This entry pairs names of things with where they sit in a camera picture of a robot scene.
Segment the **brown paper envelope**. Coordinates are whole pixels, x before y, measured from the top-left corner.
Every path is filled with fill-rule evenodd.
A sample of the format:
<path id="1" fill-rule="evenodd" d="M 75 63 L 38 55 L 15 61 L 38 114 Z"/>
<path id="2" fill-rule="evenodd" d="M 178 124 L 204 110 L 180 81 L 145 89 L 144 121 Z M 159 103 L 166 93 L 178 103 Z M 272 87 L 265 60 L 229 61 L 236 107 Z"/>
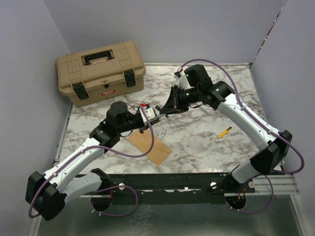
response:
<path id="1" fill-rule="evenodd" d="M 151 146 L 151 133 L 150 130 L 145 130 L 143 134 L 139 131 L 131 134 L 128 138 L 140 152 L 145 153 Z M 156 166 L 160 166 L 161 163 L 172 153 L 172 150 L 165 145 L 159 138 L 154 136 L 154 145 L 152 150 L 146 155 Z"/>

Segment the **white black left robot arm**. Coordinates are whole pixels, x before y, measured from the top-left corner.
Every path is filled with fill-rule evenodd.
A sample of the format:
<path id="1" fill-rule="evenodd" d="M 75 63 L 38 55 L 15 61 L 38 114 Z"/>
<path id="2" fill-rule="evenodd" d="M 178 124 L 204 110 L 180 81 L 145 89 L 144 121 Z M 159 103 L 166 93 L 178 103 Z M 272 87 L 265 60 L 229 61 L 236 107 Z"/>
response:
<path id="1" fill-rule="evenodd" d="M 140 155 L 122 153 L 114 150 L 113 146 L 120 141 L 122 133 L 135 129 L 152 130 L 152 125 L 158 121 L 155 109 L 148 104 L 140 105 L 137 112 L 132 114 L 126 103 L 112 103 L 104 121 L 74 153 L 44 173 L 35 171 L 29 176 L 25 196 L 30 205 L 29 218 L 42 216 L 49 221 L 55 218 L 70 200 L 90 192 L 105 193 L 109 182 L 103 171 L 92 170 L 84 177 L 76 176 L 108 151 L 129 158 L 143 157 L 150 153 L 154 143 Z"/>

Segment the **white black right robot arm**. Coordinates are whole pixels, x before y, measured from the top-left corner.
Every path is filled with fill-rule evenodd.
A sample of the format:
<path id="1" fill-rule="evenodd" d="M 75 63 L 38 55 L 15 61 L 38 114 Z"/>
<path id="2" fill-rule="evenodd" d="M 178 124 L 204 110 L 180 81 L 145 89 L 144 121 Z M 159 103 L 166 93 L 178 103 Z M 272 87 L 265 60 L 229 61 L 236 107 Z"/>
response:
<path id="1" fill-rule="evenodd" d="M 285 130 L 272 128 L 279 137 L 263 130 L 254 118 L 264 123 L 252 110 L 245 113 L 237 101 L 236 94 L 226 82 L 213 83 L 205 67 L 195 64 L 185 69 L 183 73 L 175 73 L 180 78 L 178 85 L 171 88 L 170 96 L 161 108 L 160 114 L 171 115 L 184 113 L 192 103 L 200 102 L 228 117 L 234 122 L 258 148 L 250 160 L 237 166 L 229 174 L 226 187 L 231 192 L 238 192 L 244 183 L 259 175 L 268 175 L 285 158 L 292 140 L 292 134 Z"/>

